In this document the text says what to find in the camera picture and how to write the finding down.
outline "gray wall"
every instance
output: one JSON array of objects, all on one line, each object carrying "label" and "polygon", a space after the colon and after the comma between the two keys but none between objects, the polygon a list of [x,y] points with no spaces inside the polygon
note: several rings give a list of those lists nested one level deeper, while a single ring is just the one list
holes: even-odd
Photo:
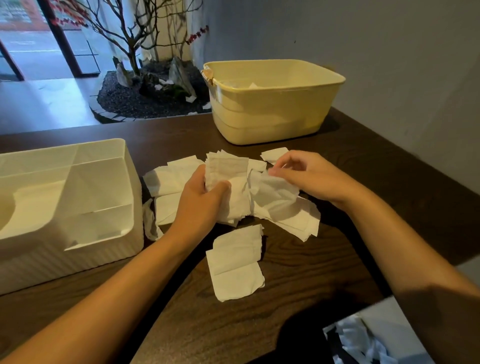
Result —
[{"label": "gray wall", "polygon": [[480,193],[479,14],[478,0],[204,0],[189,16],[210,28],[197,66],[333,65],[347,78],[336,108]]}]

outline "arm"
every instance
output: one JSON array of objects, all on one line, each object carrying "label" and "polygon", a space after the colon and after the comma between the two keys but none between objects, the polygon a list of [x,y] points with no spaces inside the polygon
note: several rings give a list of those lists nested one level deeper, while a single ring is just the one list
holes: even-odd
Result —
[{"label": "arm", "polygon": [[206,193],[205,167],[187,182],[174,223],[157,242],[2,364],[91,364],[110,361],[181,262],[216,221],[228,182]]},{"label": "arm", "polygon": [[480,290],[386,202],[316,153],[290,151],[269,174],[350,216],[437,364],[480,363]]}]

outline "bin rim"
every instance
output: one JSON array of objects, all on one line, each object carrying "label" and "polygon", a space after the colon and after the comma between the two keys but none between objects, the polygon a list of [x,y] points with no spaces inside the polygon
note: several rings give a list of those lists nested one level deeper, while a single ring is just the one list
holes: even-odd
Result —
[{"label": "bin rim", "polygon": [[245,91],[289,91],[289,90],[303,90],[303,89],[306,89],[306,88],[313,88],[313,87],[323,87],[323,86],[332,86],[332,85],[342,85],[343,83],[345,83],[345,77],[342,76],[341,74],[339,73],[336,73],[326,67],[322,67],[322,66],[319,66],[318,64],[315,64],[315,63],[311,63],[311,62],[307,62],[307,61],[304,61],[304,60],[296,60],[296,59],[271,59],[271,60],[231,60],[231,61],[211,61],[211,62],[206,62],[204,63],[204,70],[208,70],[210,68],[210,65],[211,64],[215,64],[215,63],[230,63],[230,62],[265,62],[265,61],[295,61],[295,62],[302,62],[302,63],[308,63],[308,64],[312,64],[316,67],[321,67],[323,68],[324,70],[327,70],[328,72],[331,72],[333,74],[335,74],[336,76],[339,77],[339,80],[338,82],[330,82],[330,83],[325,83],[325,84],[317,84],[317,85],[301,85],[301,86],[273,86],[273,87],[259,87],[259,88],[248,88],[248,87],[232,87],[232,86],[227,86],[225,85],[224,83],[222,83],[221,81],[217,80],[215,78],[215,73],[213,74],[213,78],[212,79],[207,79],[207,77],[205,76],[205,73],[204,72],[201,72],[202,73],[202,76],[203,78],[205,79],[205,81],[207,83],[211,83],[213,85],[217,85],[219,86],[222,90],[226,90],[226,91],[230,91],[230,92],[245,92]]}]

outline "wood grain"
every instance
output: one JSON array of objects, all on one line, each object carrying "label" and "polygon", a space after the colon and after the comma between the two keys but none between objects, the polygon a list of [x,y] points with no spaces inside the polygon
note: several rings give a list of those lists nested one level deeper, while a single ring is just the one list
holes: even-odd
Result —
[{"label": "wood grain", "polygon": [[[321,153],[385,199],[436,250],[459,264],[480,253],[480,197],[341,112],[331,109],[313,135],[255,146],[229,144],[211,114],[0,136],[0,152],[123,138],[139,175],[167,161],[224,149],[259,159],[286,146]],[[341,211],[315,201],[318,238],[303,243],[262,223],[265,287],[235,301],[216,300],[204,252],[230,228],[216,226],[172,278],[119,354],[127,363],[245,363],[277,349],[283,337],[321,332],[335,320],[375,303],[389,288],[358,232]],[[0,356],[60,316],[114,274],[125,261],[0,297]]]}]

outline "white organizer box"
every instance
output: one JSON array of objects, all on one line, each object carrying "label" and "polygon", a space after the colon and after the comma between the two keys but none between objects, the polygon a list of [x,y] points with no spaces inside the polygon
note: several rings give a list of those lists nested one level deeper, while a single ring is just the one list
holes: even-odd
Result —
[{"label": "white organizer box", "polygon": [[123,139],[0,155],[0,294],[143,244],[142,187]]}]

